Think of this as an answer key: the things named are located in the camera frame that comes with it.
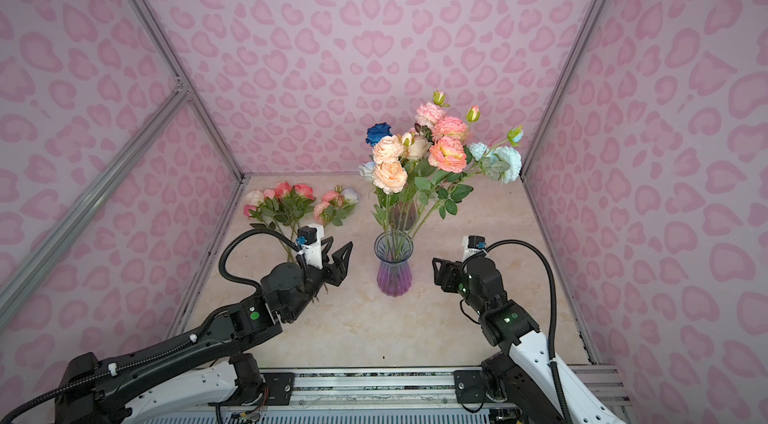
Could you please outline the purple blue glass vase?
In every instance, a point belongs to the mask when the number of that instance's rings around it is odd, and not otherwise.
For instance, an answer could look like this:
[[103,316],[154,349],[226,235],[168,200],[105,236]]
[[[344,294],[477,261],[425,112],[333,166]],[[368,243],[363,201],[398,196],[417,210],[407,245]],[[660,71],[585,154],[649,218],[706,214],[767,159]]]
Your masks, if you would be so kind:
[[389,297],[399,297],[411,288],[413,278],[409,260],[414,245],[404,231],[393,230],[380,234],[374,242],[374,253],[379,260],[376,283]]

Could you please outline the red glass vase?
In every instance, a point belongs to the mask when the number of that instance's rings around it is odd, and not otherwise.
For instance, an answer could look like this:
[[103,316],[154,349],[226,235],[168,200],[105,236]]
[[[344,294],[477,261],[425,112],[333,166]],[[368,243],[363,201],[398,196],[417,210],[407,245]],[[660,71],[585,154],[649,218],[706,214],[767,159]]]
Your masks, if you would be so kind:
[[398,202],[390,211],[389,224],[395,230],[409,232],[418,220],[418,206],[414,202]]

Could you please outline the peach rose stem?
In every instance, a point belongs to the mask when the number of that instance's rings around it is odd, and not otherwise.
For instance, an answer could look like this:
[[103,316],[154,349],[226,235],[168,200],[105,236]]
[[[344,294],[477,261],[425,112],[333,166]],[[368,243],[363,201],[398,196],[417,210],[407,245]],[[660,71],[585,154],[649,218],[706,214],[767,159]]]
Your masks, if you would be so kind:
[[401,204],[408,173],[402,164],[405,146],[399,136],[383,137],[373,148],[372,185],[377,199],[375,217],[386,234],[402,226]]

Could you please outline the dark blue artificial rose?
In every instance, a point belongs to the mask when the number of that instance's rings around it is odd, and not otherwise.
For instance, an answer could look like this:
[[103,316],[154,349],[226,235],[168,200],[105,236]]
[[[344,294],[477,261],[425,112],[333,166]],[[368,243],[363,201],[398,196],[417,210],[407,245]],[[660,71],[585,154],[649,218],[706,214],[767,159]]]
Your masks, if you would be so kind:
[[370,147],[375,147],[382,139],[390,137],[391,126],[386,123],[377,123],[366,131],[365,142]]

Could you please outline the pink carnation double stem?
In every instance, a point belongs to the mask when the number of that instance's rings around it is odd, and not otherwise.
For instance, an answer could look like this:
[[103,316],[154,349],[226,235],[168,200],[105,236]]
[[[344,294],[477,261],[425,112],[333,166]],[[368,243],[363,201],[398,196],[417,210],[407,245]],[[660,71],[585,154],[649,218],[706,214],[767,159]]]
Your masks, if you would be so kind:
[[441,91],[433,93],[430,102],[421,104],[415,115],[415,123],[420,127],[433,130],[435,125],[446,115],[446,95]]

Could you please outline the cream white artificial rose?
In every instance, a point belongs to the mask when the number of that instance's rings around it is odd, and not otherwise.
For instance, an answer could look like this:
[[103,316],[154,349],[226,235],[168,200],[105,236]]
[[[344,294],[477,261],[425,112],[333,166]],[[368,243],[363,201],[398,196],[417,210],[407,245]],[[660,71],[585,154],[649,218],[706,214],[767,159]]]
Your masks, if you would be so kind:
[[260,207],[265,202],[265,195],[262,191],[254,190],[246,194],[245,205],[252,207]]

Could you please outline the pink green carnation stem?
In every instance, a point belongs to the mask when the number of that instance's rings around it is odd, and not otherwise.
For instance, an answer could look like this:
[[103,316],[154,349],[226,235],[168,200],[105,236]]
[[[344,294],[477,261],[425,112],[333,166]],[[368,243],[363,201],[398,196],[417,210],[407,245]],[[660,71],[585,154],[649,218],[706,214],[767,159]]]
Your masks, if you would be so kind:
[[417,108],[414,127],[404,138],[412,238],[433,215],[455,216],[458,205],[473,191],[466,184],[476,166],[466,145],[468,137],[469,124],[449,116],[440,105],[425,103]]

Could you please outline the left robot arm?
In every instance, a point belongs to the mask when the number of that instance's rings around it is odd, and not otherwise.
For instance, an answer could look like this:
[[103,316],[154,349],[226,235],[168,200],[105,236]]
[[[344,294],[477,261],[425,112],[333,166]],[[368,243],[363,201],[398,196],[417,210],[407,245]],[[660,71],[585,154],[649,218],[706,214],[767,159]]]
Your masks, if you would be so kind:
[[[296,263],[274,267],[260,281],[227,269],[237,246],[256,236],[270,236],[294,252]],[[123,423],[136,416],[131,400],[201,365],[224,359],[242,362],[251,349],[278,336],[294,323],[325,285],[338,287],[348,275],[353,245],[336,252],[331,238],[311,227],[292,241],[267,228],[249,230],[222,252],[218,270],[227,281],[252,288],[250,296],[212,311],[202,324],[149,348],[99,360],[92,353],[73,359],[55,397],[57,423]]]

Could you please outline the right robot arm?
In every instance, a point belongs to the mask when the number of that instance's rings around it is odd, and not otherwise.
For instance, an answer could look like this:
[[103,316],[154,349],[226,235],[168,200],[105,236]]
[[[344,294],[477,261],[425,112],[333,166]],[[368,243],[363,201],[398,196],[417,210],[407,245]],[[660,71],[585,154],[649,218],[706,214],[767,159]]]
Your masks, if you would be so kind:
[[517,406],[535,423],[620,423],[552,350],[540,325],[507,296],[494,261],[435,258],[434,283],[477,314],[488,343],[499,349],[481,364],[485,395]]

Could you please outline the red pink rose stem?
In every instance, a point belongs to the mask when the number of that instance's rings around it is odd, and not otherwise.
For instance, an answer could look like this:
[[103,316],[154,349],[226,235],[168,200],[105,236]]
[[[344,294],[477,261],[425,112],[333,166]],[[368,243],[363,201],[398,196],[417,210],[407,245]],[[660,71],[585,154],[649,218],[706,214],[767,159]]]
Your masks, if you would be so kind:
[[259,191],[264,193],[265,202],[258,208],[244,205],[245,217],[252,226],[267,227],[295,241],[301,223],[314,209],[314,190],[307,184],[282,182]]

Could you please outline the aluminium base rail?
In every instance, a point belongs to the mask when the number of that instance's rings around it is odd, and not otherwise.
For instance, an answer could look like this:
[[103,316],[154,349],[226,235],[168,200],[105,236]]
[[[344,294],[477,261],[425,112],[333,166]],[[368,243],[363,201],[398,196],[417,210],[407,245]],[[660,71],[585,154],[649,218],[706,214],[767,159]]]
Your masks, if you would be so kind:
[[488,398],[478,367],[273,368],[265,403],[234,400],[233,366],[180,376],[128,405],[130,423],[531,423]]

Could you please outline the aluminium frame corner post right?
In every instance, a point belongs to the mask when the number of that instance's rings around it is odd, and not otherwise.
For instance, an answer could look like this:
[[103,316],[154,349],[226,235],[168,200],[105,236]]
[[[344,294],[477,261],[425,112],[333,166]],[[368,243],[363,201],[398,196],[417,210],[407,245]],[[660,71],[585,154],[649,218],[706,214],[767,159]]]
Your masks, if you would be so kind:
[[542,119],[536,128],[526,157],[523,159],[521,179],[525,181],[532,173],[537,155],[540,153],[544,139],[554,120],[555,114],[564,102],[569,87],[577,75],[579,66],[586,55],[590,43],[611,0],[591,0],[586,8],[583,19],[573,43],[570,45],[566,60],[556,81],[553,92],[542,114]]

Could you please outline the aluminium frame corner post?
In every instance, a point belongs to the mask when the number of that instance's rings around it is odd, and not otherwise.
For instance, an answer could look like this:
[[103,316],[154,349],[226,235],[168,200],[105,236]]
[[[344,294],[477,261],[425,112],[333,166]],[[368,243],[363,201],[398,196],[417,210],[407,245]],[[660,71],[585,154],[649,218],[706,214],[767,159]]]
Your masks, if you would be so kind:
[[586,8],[583,19],[573,43],[570,45],[566,60],[556,81],[553,92],[542,114],[542,119],[536,128],[526,157],[523,159],[521,179],[525,181],[532,173],[537,155],[540,153],[544,139],[554,120],[555,114],[564,102],[569,87],[577,75],[579,66],[586,55],[590,43],[611,0],[591,0]]
[[134,11],[140,25],[147,37],[155,47],[161,60],[168,68],[178,87],[186,93],[190,99],[190,105],[200,121],[203,130],[212,141],[214,148],[223,159],[226,167],[237,182],[242,183],[245,173],[236,162],[233,152],[226,143],[222,133],[214,123],[211,113],[206,109],[203,99],[200,97],[191,77],[185,69],[180,56],[171,42],[171,39],[158,19],[152,5],[148,0],[127,0]]

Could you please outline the diagonal aluminium frame bar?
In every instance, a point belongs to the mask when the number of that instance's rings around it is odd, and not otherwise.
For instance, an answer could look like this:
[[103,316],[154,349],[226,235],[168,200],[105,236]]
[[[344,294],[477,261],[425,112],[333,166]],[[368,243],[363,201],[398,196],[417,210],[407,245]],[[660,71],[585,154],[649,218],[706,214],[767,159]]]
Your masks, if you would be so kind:
[[63,218],[25,256],[7,285],[1,290],[1,328],[6,329],[62,255],[81,236],[96,214],[132,172],[138,161],[187,103],[189,88],[180,86],[152,115],[139,132],[117,153],[89,187],[78,197]]

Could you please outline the aluminium frame corner post left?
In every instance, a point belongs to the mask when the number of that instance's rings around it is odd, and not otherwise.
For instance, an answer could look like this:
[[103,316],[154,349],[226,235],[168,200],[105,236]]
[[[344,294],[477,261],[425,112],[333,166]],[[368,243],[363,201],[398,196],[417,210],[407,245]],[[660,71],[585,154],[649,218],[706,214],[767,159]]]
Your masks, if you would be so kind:
[[226,143],[222,133],[214,123],[211,113],[206,109],[203,99],[200,97],[191,77],[185,69],[180,56],[171,42],[171,39],[158,19],[152,5],[148,0],[127,0],[134,11],[140,25],[147,37],[155,47],[161,60],[168,68],[178,87],[186,93],[190,99],[190,105],[200,121],[203,130],[212,141],[214,148],[223,159],[226,167],[237,182],[242,183],[245,173],[236,162],[233,152]]

